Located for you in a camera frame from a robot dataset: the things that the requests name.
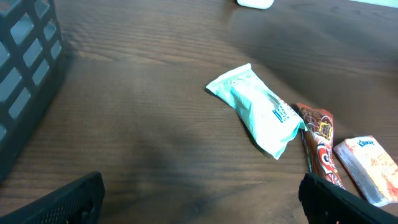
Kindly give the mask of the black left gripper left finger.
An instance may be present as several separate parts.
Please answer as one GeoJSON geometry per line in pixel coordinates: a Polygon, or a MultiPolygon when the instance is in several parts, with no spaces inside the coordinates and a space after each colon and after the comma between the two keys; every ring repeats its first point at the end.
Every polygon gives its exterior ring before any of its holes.
{"type": "Polygon", "coordinates": [[[1,224],[96,224],[105,195],[94,171],[1,217],[1,224]]]}

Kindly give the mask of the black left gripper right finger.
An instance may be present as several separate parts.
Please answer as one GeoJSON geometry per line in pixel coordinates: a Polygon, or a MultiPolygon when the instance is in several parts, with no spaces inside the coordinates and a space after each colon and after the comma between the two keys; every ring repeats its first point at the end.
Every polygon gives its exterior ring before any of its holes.
{"type": "Polygon", "coordinates": [[[309,224],[390,224],[397,217],[313,174],[306,173],[298,191],[309,224]]]}

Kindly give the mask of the orange tissue pack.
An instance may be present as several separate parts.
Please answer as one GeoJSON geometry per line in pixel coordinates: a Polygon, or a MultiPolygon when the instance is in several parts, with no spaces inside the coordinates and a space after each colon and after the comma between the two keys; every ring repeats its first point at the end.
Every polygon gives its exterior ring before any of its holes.
{"type": "Polygon", "coordinates": [[[334,152],[369,203],[397,202],[397,164],[373,136],[345,139],[334,152]]]}

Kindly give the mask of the red chocolate bar wrapper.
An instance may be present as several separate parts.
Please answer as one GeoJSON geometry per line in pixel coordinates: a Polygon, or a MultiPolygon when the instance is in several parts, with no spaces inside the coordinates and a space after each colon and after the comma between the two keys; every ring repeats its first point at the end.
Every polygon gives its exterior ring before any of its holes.
{"type": "Polygon", "coordinates": [[[345,190],[333,160],[333,115],[324,109],[314,109],[297,103],[298,113],[307,131],[302,140],[310,172],[345,190]]]}

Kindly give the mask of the light teal wipes packet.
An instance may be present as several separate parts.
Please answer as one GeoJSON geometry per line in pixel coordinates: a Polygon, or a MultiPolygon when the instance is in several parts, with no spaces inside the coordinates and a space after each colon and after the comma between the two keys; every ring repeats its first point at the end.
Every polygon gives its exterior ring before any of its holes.
{"type": "Polygon", "coordinates": [[[210,82],[206,88],[234,108],[257,145],[279,159],[303,119],[254,73],[247,63],[210,82]]]}

